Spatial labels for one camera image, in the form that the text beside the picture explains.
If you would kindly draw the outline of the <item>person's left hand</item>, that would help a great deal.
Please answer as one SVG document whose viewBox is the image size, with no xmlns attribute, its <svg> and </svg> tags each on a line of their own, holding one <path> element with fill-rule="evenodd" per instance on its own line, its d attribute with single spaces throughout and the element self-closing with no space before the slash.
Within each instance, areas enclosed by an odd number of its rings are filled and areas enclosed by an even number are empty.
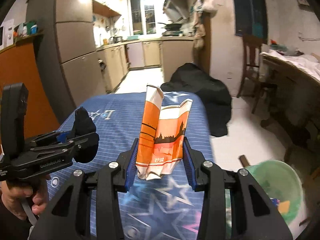
<svg viewBox="0 0 320 240">
<path fill-rule="evenodd" d="M 34 215 L 40 215 L 47 206 L 49 195 L 47 181 L 50 180 L 50 175 L 46 175 L 40 179 L 38 190 L 33 193 L 31 186 L 20 186 L 6 181 L 1 182 L 2 203 L 4 206 L 20 220 L 25 220 L 25 213 L 21 200 L 31 197 L 33 205 L 31 207 Z"/>
</svg>

